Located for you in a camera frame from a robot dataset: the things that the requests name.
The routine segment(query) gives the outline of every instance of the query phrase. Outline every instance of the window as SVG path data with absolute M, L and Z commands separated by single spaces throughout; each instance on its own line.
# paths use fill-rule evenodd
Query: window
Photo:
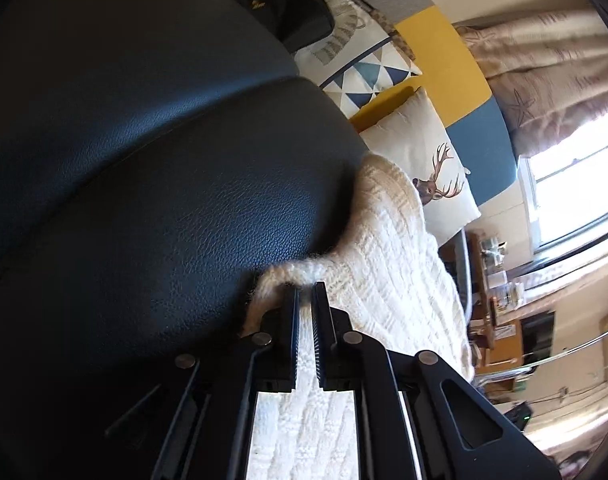
M 520 167 L 535 251 L 608 226 L 608 115 Z M 602 236 L 604 226 L 593 232 Z

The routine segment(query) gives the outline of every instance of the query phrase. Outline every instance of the throw pillow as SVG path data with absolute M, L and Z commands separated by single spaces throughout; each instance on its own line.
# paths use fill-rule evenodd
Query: throw pillow
M 480 216 L 466 170 L 424 88 L 375 126 L 362 139 L 372 152 L 406 172 L 424 206 L 426 230 L 444 245 Z
M 353 0 L 325 0 L 335 19 L 330 36 L 295 53 L 300 75 L 355 115 L 380 92 L 422 72 Z

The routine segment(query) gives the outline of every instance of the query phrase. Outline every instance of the window pane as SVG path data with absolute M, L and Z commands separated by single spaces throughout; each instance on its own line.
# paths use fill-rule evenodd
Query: window pane
M 574 159 L 582 159 L 608 146 L 608 115 L 583 124 L 573 135 L 557 146 L 530 158 L 530 170 L 535 180 L 565 168 Z
M 608 212 L 608 148 L 536 185 L 542 244 Z

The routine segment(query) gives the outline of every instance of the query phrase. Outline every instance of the antler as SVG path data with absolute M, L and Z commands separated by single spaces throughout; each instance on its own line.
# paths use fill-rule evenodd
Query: antler
M 446 190 L 436 189 L 433 200 L 439 200 L 441 198 L 453 198 L 459 195 L 462 192 L 462 189 L 464 189 L 464 182 L 460 183 L 460 176 L 458 175 L 455 179 L 455 188 L 451 191 L 450 186 L 452 183 L 453 181 L 451 180 L 449 182 L 449 187 L 447 187 Z
M 445 160 L 449 160 L 453 158 L 449 156 L 449 145 L 444 142 L 437 147 L 437 162 L 435 161 L 435 155 L 433 155 L 433 173 L 428 178 L 428 180 L 432 180 L 433 182 L 437 182 L 437 177 L 440 176 L 440 171 L 442 170 L 442 164 L 444 164 Z

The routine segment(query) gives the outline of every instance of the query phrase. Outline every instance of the yellow fabric panel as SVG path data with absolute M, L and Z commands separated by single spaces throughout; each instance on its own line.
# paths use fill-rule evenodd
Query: yellow fabric panel
M 453 26 L 436 6 L 396 25 L 422 71 L 382 92 L 352 118 L 357 131 L 373 126 L 398 108 L 415 89 L 426 88 L 444 126 L 451 126 L 491 97 L 482 71 Z

